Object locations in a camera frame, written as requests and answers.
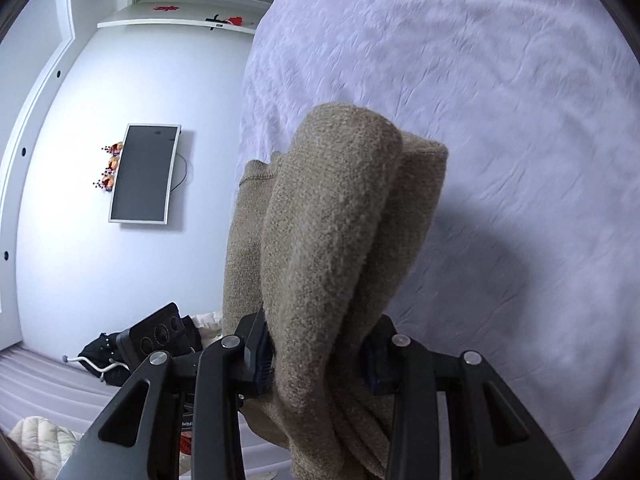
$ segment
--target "black circular hole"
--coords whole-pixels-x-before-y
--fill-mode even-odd
[[[156,341],[158,341],[162,346],[169,342],[169,331],[163,324],[156,326],[154,335],[156,336]]]
[[[143,337],[140,341],[140,349],[144,355],[149,355],[154,351],[154,342],[148,337]]]

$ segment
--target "white television frame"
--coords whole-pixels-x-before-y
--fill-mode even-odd
[[[166,225],[169,218],[169,196],[171,195],[171,181],[174,177],[174,163],[175,163],[175,155],[178,150],[178,140],[180,139],[180,133],[182,131],[181,124],[142,124],[142,123],[129,123],[127,125],[127,131],[124,134],[124,139],[122,141],[122,150],[120,151],[120,156],[124,152],[125,146],[127,145],[127,136],[129,135],[129,131],[132,126],[160,126],[163,128],[176,128],[175,134],[175,142],[174,142],[174,150],[171,155],[171,164],[169,165],[169,177],[166,183],[166,196],[164,199],[164,220],[114,220],[112,218],[113,215],[113,198],[116,193],[116,186],[118,185],[118,172],[120,171],[120,163],[118,162],[118,167],[116,168],[116,173],[113,176],[113,189],[111,190],[111,202],[109,205],[109,222],[113,224],[155,224],[155,225]]]

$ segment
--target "red object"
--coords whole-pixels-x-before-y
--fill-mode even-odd
[[[180,452],[191,456],[191,437],[180,434]]]

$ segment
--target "brown sweater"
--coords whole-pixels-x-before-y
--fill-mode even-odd
[[[421,249],[446,148],[351,105],[305,118],[287,155],[250,162],[225,269],[223,323],[264,305],[273,393],[248,400],[252,430],[292,452],[299,480],[383,478],[392,398],[375,398],[360,345]]]

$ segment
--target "wall-mounted television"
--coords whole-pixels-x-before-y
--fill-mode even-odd
[[[109,222],[166,224],[180,126],[130,124],[111,194]]]

